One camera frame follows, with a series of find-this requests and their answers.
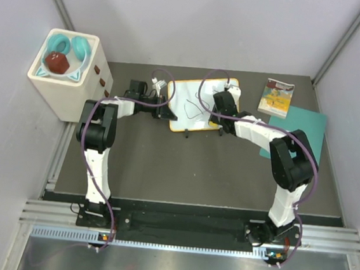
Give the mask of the yellow-framed whiteboard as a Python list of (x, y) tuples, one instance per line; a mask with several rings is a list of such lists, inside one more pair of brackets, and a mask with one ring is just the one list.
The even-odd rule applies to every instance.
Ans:
[(168, 83), (169, 108), (177, 120), (169, 122), (173, 132), (218, 130), (220, 125), (210, 121), (214, 106), (213, 94), (225, 90), (226, 83), (238, 87), (236, 78), (207, 79), (199, 91), (201, 80), (180, 80)]

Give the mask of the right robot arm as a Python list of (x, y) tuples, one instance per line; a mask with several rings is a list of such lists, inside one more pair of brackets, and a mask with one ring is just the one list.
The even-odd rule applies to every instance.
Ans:
[(294, 226), (299, 201), (317, 173), (318, 165), (302, 130), (287, 132), (264, 123), (248, 112), (239, 112), (241, 90), (226, 86), (213, 95), (211, 121), (225, 133), (245, 139), (270, 154), (272, 176), (277, 184), (268, 218), (248, 231), (248, 241), (260, 246), (279, 243)]

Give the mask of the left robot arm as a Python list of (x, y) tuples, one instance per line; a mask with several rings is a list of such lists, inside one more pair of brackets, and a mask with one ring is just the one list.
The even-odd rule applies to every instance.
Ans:
[(139, 112), (148, 112), (154, 119), (177, 120), (168, 107), (170, 100), (162, 94), (165, 87), (165, 81), (153, 78), (152, 90), (147, 93), (147, 83), (132, 80), (124, 97), (85, 102), (76, 126), (76, 138), (82, 148), (88, 183), (77, 226), (114, 228), (114, 214), (109, 201), (108, 162), (110, 148), (116, 138), (117, 120)]

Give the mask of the illustrated booklet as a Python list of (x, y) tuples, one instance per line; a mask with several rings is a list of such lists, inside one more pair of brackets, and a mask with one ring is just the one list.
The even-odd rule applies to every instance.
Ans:
[(283, 83), (269, 78), (264, 87), (257, 110), (259, 112), (285, 119), (295, 90), (294, 84)]

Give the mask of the white storage box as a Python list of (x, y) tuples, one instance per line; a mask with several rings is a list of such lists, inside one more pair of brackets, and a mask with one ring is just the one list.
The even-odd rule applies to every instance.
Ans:
[(79, 121), (84, 103), (109, 94), (113, 77), (98, 36), (51, 29), (27, 77), (61, 121)]

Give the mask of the teal cat-ear headphones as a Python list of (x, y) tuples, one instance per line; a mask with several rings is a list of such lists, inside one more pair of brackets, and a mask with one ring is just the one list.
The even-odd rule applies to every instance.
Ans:
[[(44, 59), (53, 51), (66, 55), (70, 67), (65, 74), (58, 75), (48, 70)], [(35, 76), (78, 83), (89, 64), (91, 52), (90, 43), (85, 37), (74, 36), (69, 38), (65, 34), (54, 34), (48, 38)]]

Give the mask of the dark red cube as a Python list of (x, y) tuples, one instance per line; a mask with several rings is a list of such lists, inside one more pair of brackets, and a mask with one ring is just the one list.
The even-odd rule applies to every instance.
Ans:
[(57, 51), (47, 55), (44, 61), (48, 66), (48, 70), (58, 75), (65, 74), (70, 67), (66, 55)]

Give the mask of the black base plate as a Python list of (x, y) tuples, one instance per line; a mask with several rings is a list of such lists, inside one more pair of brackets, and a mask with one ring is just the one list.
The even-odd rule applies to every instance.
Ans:
[(118, 237), (124, 239), (154, 238), (175, 243), (208, 240), (211, 243), (242, 243), (254, 246), (263, 244), (295, 246), (299, 240), (298, 229), (293, 226), (286, 228), (285, 231), (276, 231), (266, 223), (242, 219), (128, 209), (116, 210), (113, 214), (106, 212), (102, 216), (80, 210), (79, 215), (77, 226), (112, 229)]

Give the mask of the aluminium frame rail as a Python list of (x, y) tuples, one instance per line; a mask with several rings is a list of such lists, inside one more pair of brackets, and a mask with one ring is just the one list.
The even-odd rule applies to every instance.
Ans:
[[(77, 206), (57, 201), (29, 200), (20, 214), (20, 221), (47, 226), (79, 226), (95, 229), (109, 229), (111, 223), (103, 217), (76, 212)], [(132, 226), (164, 230), (167, 233), (204, 233), (208, 235), (229, 236), (243, 240), (250, 230), (262, 225), (262, 221), (243, 222), (240, 219), (203, 217), (196, 215), (169, 214), (150, 211), (130, 211), (114, 209), (116, 230), (130, 229)], [(326, 253), (360, 253), (360, 239), (357, 231), (341, 227), (296, 225), (278, 238), (275, 245), (282, 245), (285, 237), (290, 246), (300, 242), (301, 250)]]

